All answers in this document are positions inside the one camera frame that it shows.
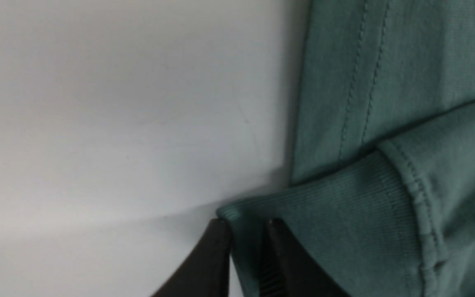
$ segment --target double stitched seam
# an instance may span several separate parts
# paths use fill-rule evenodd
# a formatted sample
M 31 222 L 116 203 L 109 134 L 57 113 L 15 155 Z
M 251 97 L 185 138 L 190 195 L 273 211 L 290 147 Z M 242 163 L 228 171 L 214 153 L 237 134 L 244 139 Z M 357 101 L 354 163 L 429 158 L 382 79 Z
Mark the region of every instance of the double stitched seam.
M 428 217 L 428 223 L 430 224 L 430 236 L 432 237 L 432 240 L 434 242 L 434 247 L 435 247 L 435 258 L 436 262 L 439 261 L 439 255 L 438 255 L 438 250 L 439 250 L 439 244 L 437 242 L 437 237 L 435 236 L 435 229 L 434 229 L 434 224 L 432 220 L 432 209 L 430 208 L 430 205 L 428 204 L 428 195 L 426 194 L 426 189 L 424 188 L 424 184 L 419 178 L 419 175 L 417 173 L 417 170 L 415 169 L 415 166 L 411 162 L 411 160 L 408 158 L 408 156 L 404 153 L 402 148 L 394 143 L 393 141 L 390 141 L 390 143 L 395 147 L 395 149 L 401 154 L 401 157 L 405 160 L 409 170 L 410 174 L 413 177 L 413 180 L 415 181 L 417 188 L 419 192 L 423 195 L 423 203 L 426 207 L 426 216 Z M 427 270 L 432 271 L 434 277 L 435 277 L 435 266 L 428 267 Z
M 347 127 L 349 125 L 349 116 L 351 113 L 351 101 L 353 101 L 353 93 L 355 92 L 355 84 L 357 82 L 358 68 L 360 65 L 360 53 L 362 52 L 362 39 L 364 37 L 364 32 L 366 30 L 366 17 L 368 12 L 368 0 L 364 2 L 364 11 L 362 12 L 362 21 L 360 22 L 360 29 L 358 31 L 358 42 L 357 42 L 357 51 L 355 55 L 355 66 L 353 69 L 353 76 L 351 77 L 351 83 L 349 84 L 349 93 L 347 96 L 346 103 L 346 118 L 343 122 L 342 127 L 342 139 L 340 143 L 340 151 L 338 153 L 338 160 L 341 161 L 343 156 L 343 144 L 347 138 Z
M 395 218 L 395 223 L 397 224 L 397 226 L 400 226 L 399 221 L 398 221 L 398 214 L 397 214 L 397 210 L 396 210 L 397 206 L 394 203 L 394 199 L 390 195 L 390 192 L 388 191 L 388 187 L 386 186 L 386 184 L 384 184 L 384 181 L 383 181 L 383 179 L 380 175 L 379 175 L 379 181 L 381 182 L 381 185 L 384 188 L 384 191 L 386 192 L 386 196 L 388 196 L 388 199 L 390 200 L 393 216 Z M 411 297 L 411 295 L 412 295 L 411 284 L 410 284 L 411 280 L 410 280 L 410 276 L 409 276 L 408 269 L 407 269 L 407 256 L 406 256 L 406 252 L 404 250 L 404 238 L 403 238 L 401 232 L 398 229 L 397 229 L 397 238 L 398 238 L 399 243 L 401 245 L 401 252 L 402 252 L 402 257 L 403 257 L 404 281 L 406 282 L 406 288 L 407 288 L 407 291 L 408 291 L 408 296 Z
M 375 65 L 375 71 L 373 72 L 373 83 L 371 86 L 371 90 L 369 91 L 369 101 L 368 101 L 368 108 L 367 108 L 367 115 L 366 115 L 366 123 L 364 124 L 364 132 L 362 132 L 362 141 L 361 145 L 366 142 L 366 133 L 368 129 L 369 119 L 371 117 L 371 112 L 373 110 L 373 93 L 375 92 L 375 86 L 377 85 L 377 79 L 379 78 L 379 72 L 381 69 L 381 61 L 382 56 L 384 53 L 384 44 L 386 42 L 386 25 L 388 24 L 388 12 L 390 11 L 390 2 L 388 0 L 388 4 L 386 5 L 386 11 L 384 12 L 384 21 L 381 29 L 381 43 L 379 45 L 379 56 L 377 57 L 377 64 Z

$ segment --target seam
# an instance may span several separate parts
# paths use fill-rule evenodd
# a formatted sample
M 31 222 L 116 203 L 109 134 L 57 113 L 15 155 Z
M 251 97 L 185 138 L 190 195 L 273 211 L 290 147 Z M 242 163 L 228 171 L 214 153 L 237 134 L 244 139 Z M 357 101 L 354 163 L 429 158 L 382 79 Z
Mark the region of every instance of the seam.
M 435 258 L 436 258 L 436 263 L 439 261 L 439 243 L 437 242 L 437 237 L 435 236 L 435 231 L 434 231 L 434 224 L 433 224 L 433 219 L 432 219 L 432 209 L 430 208 L 430 205 L 428 204 L 428 195 L 426 194 L 426 188 L 424 187 L 423 182 L 419 178 L 419 175 L 417 173 L 417 169 L 415 169 L 415 166 L 413 162 L 409 159 L 409 157 L 406 155 L 406 153 L 402 150 L 402 148 L 396 144 L 394 141 L 390 141 L 390 143 L 395 147 L 395 149 L 399 152 L 403 160 L 406 162 L 406 165 L 408 166 L 410 170 L 411 177 L 413 177 L 413 180 L 415 181 L 415 184 L 417 185 L 417 189 L 423 196 L 423 203 L 426 207 L 426 216 L 428 218 L 428 223 L 430 224 L 430 237 L 432 238 L 434 242 L 434 252 L 435 252 Z M 434 278 L 436 278 L 437 282 L 437 276 L 435 274 L 435 265 L 431 265 L 430 267 L 427 267 L 426 269 L 422 269 L 424 271 L 430 271 L 430 273 L 433 275 Z M 425 293 L 428 296 L 435 295 L 434 292 L 430 293 Z
M 373 83 L 371 86 L 371 90 L 369 91 L 366 123 L 364 124 L 364 132 L 362 132 L 362 141 L 360 143 L 361 145 L 366 142 L 366 133 L 368 129 L 369 118 L 371 117 L 371 113 L 373 110 L 373 93 L 375 92 L 375 86 L 377 85 L 377 79 L 379 77 L 380 72 L 379 70 L 381 69 L 382 56 L 384 53 L 384 44 L 386 42 L 386 26 L 388 24 L 388 12 L 390 11 L 390 2 L 391 0 L 388 0 L 388 4 L 386 4 L 386 11 L 384 12 L 384 21 L 381 29 L 381 43 L 379 45 L 379 56 L 377 57 L 377 64 L 375 65 L 375 70 L 373 71 Z
M 349 124 L 349 115 L 351 113 L 351 101 L 353 101 L 353 93 L 355 91 L 355 84 L 357 82 L 358 66 L 360 65 L 360 53 L 362 52 L 362 38 L 366 29 L 366 17 L 368 12 L 368 0 L 364 1 L 364 11 L 362 12 L 362 21 L 360 22 L 360 29 L 358 31 L 357 51 L 355 55 L 355 66 L 353 68 L 353 75 L 351 76 L 351 83 L 349 84 L 349 92 L 346 103 L 346 118 L 343 121 L 342 138 L 340 143 L 340 151 L 338 152 L 338 160 L 341 161 L 343 156 L 343 144 L 347 138 L 347 126 Z
M 396 210 L 397 207 L 396 207 L 396 204 L 394 203 L 394 199 L 390 195 L 388 187 L 386 186 L 386 184 L 384 184 L 384 181 L 383 181 L 383 179 L 380 175 L 379 175 L 379 181 L 381 182 L 381 185 L 384 188 L 384 191 L 386 192 L 386 196 L 388 196 L 388 199 L 390 200 L 390 206 L 391 206 L 391 209 L 392 209 L 392 212 L 393 212 L 393 216 L 395 218 L 395 223 L 399 226 L 400 224 L 399 224 L 399 221 L 398 221 L 398 214 L 397 214 L 397 210 Z M 401 252 L 402 252 L 402 257 L 403 257 L 404 280 L 406 282 L 408 296 L 411 297 L 411 295 L 412 295 L 411 276 L 408 273 L 408 269 L 407 269 L 407 265 L 406 265 L 407 256 L 406 256 L 406 252 L 404 250 L 404 238 L 401 235 L 401 232 L 399 230 L 397 230 L 397 238 L 398 238 L 398 240 L 401 244 Z

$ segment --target green sweatshirt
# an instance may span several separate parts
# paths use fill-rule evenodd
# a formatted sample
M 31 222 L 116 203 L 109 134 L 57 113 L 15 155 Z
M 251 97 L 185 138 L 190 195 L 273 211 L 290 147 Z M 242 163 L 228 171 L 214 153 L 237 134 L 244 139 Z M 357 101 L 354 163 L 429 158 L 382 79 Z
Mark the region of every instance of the green sweatshirt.
M 217 211 L 258 296 L 264 218 L 353 297 L 475 297 L 475 0 L 314 0 L 292 187 Z

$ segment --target ribbed cuff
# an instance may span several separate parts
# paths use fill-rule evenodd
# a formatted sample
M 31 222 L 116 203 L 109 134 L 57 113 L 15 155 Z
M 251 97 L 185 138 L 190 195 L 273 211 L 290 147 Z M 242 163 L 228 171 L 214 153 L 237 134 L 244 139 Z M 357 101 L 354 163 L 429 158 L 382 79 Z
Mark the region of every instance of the ribbed cuff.
M 262 222 L 272 217 L 283 219 L 353 297 L 422 293 L 411 198 L 381 152 L 309 184 L 237 201 L 217 215 L 232 226 L 233 259 L 246 297 L 258 296 Z

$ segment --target sweatshirt sleeve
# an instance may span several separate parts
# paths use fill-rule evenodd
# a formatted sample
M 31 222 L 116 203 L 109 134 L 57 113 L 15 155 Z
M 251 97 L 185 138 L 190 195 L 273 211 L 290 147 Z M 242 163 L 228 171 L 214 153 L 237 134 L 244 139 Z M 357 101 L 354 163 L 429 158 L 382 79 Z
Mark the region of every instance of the sweatshirt sleeve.
M 217 211 L 257 297 L 262 221 L 283 219 L 353 297 L 475 296 L 475 102 L 382 141 L 353 165 Z

